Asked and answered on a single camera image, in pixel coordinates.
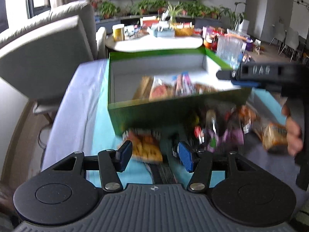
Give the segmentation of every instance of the ribbed gray plate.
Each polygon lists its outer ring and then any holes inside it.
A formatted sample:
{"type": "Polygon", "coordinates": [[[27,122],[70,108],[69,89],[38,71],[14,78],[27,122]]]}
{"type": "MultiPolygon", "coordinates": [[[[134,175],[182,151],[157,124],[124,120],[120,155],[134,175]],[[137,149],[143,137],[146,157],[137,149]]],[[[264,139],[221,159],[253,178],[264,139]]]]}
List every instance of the ribbed gray plate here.
{"type": "Polygon", "coordinates": [[[129,184],[116,194],[107,194],[85,218],[60,227],[27,222],[15,232],[288,232],[286,222],[269,228],[251,228],[230,221],[216,211],[208,199],[180,184],[129,184]]]}

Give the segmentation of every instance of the yellow canister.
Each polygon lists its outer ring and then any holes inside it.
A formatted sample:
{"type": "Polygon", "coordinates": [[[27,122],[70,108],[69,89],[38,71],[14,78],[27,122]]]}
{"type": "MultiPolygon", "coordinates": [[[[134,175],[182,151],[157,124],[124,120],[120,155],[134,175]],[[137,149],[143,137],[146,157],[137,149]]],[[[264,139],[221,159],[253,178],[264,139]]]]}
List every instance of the yellow canister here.
{"type": "Polygon", "coordinates": [[[123,23],[113,25],[114,41],[124,41],[125,39],[125,25],[123,23]]]}

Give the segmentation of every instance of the human hand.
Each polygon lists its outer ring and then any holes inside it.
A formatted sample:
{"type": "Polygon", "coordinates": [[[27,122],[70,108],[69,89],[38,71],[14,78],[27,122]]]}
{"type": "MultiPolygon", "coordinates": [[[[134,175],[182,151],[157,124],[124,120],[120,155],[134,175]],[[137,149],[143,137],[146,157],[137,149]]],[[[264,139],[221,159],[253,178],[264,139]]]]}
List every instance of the human hand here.
{"type": "Polygon", "coordinates": [[[281,113],[287,116],[285,128],[287,130],[286,140],[288,142],[288,152],[291,156],[295,156],[297,153],[302,151],[303,147],[301,129],[300,126],[291,118],[290,110],[286,105],[282,107],[281,113]]]}

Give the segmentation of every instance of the green box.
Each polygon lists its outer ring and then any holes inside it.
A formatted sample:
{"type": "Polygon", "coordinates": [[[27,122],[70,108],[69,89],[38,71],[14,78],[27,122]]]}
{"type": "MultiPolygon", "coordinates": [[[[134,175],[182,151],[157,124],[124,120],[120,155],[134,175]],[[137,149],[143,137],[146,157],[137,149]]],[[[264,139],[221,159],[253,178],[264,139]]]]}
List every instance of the green box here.
{"type": "Polygon", "coordinates": [[[112,52],[109,58],[108,111],[116,135],[130,127],[154,128],[180,123],[206,98],[245,104],[251,89],[236,89],[229,81],[218,81],[216,72],[230,67],[203,47],[149,52],[112,52]],[[142,76],[163,81],[189,72],[192,82],[213,85],[225,91],[175,97],[161,101],[131,100],[142,76]]]}

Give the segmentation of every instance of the black circular pad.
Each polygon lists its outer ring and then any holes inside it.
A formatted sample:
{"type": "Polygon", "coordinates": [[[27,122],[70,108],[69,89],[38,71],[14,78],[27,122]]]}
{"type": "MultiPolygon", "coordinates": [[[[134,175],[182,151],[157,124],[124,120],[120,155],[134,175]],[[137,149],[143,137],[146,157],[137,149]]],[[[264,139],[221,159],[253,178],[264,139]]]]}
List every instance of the black circular pad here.
{"type": "Polygon", "coordinates": [[[260,172],[240,172],[214,187],[215,207],[233,221],[266,227],[287,221],[294,211],[293,190],[279,179],[260,172]]]}
{"type": "Polygon", "coordinates": [[[13,201],[23,220],[63,225],[92,211],[98,203],[98,192],[77,174],[49,170],[19,186],[13,201]]]}
{"type": "Polygon", "coordinates": [[[71,195],[72,189],[59,183],[44,185],[36,192],[36,198],[46,204],[59,204],[69,199],[71,195]]]}

